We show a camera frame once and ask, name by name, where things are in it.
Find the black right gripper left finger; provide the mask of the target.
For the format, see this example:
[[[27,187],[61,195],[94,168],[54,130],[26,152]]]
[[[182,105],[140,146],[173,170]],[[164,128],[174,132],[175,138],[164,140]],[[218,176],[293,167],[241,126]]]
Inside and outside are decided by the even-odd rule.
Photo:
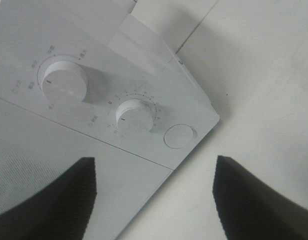
[[[41,191],[0,214],[0,240],[81,240],[96,196],[95,158],[82,157]]]

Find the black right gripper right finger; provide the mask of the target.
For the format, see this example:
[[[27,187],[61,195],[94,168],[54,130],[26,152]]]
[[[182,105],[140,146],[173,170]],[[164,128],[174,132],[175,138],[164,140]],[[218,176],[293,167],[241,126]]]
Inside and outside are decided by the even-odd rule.
[[[228,240],[308,240],[308,209],[231,157],[217,157],[212,194]]]

